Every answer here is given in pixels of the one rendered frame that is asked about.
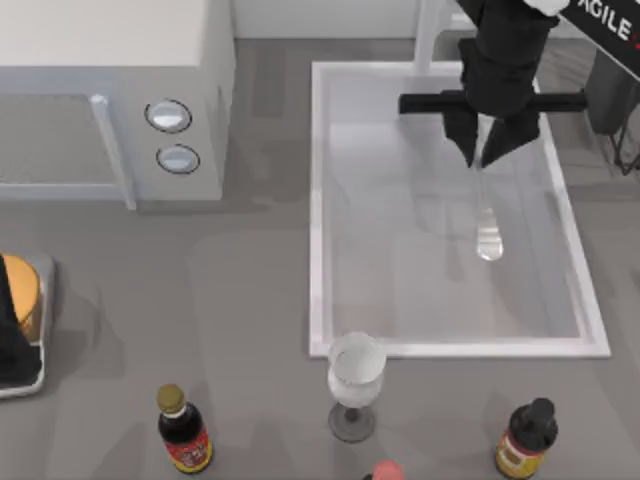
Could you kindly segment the small round microwave knob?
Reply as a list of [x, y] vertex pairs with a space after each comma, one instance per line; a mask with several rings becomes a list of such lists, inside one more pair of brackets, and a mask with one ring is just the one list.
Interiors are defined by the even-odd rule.
[[198, 153], [191, 147], [182, 144], [158, 149], [156, 162], [160, 168], [173, 175], [190, 175], [201, 164]]

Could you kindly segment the pale microwave door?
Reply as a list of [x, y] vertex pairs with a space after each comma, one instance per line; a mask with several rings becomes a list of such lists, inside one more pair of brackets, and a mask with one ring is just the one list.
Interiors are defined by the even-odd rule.
[[0, 94], [0, 201], [122, 201], [104, 113], [84, 95]]

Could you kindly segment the dark bottle with gold cap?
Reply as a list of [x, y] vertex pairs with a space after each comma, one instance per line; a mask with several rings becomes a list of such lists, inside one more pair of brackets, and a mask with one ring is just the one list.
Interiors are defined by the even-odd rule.
[[192, 475], [212, 462], [214, 447], [200, 410], [177, 384], [164, 384], [156, 394], [158, 432], [174, 467]]

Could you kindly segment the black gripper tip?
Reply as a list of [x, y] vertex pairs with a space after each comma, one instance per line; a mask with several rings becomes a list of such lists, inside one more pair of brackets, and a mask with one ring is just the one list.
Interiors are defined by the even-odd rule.
[[37, 377], [41, 367], [38, 348], [19, 326], [6, 262], [0, 254], [0, 386], [26, 384]]

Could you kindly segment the orange round bread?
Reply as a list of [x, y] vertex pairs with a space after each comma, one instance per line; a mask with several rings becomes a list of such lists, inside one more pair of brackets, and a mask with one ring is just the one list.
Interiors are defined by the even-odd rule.
[[24, 258], [2, 254], [19, 326], [29, 342], [39, 337], [40, 278]]

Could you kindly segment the white sink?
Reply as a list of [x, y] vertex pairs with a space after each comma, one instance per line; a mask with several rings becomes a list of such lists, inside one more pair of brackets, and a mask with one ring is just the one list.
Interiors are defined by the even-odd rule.
[[310, 354], [363, 331], [399, 358], [609, 357], [548, 120], [478, 171], [438, 116], [398, 113], [460, 70], [313, 64]]

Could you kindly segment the large round microwave knob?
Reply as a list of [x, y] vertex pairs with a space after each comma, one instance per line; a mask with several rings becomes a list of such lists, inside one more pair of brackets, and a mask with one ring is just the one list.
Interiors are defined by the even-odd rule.
[[162, 99], [147, 104], [144, 117], [151, 127], [166, 134], [185, 131], [193, 119], [189, 108], [175, 99]]

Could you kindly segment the dark bottle with black cap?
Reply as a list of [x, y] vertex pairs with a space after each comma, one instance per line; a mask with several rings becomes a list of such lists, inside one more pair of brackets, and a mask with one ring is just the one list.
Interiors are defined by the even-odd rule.
[[550, 399], [536, 398], [517, 407], [495, 447], [496, 470], [507, 480], [531, 480], [557, 435], [555, 405]]

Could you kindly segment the pale microwave oven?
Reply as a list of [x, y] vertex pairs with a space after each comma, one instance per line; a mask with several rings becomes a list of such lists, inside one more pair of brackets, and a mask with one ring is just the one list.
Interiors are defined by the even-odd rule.
[[[231, 0], [0, 0], [0, 94], [106, 96], [137, 208], [222, 198], [235, 80]], [[147, 104], [184, 103], [188, 129], [151, 127]], [[190, 175], [156, 162], [182, 144]]]

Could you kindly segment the red bottle cap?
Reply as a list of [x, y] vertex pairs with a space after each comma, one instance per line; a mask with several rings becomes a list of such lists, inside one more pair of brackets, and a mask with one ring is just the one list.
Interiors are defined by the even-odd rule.
[[406, 480], [403, 467], [390, 459], [378, 461], [361, 480]]

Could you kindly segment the grey tray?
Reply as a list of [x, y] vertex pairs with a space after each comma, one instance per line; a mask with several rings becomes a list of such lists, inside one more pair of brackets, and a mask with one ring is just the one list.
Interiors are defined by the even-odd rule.
[[39, 349], [41, 368], [30, 384], [17, 386], [0, 384], [0, 400], [26, 397], [38, 393], [43, 388], [48, 373], [51, 330], [55, 323], [56, 265], [54, 259], [45, 254], [28, 255], [26, 261], [34, 267], [40, 278], [39, 337], [37, 340], [31, 341], [30, 345]]

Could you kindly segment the white goblet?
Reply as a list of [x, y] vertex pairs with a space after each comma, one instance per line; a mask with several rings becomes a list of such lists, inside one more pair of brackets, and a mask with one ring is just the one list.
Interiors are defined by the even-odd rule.
[[329, 428], [341, 442], [363, 442], [375, 431], [373, 404], [382, 390], [386, 352], [370, 335], [349, 332], [335, 339], [328, 360], [327, 385], [334, 399]]

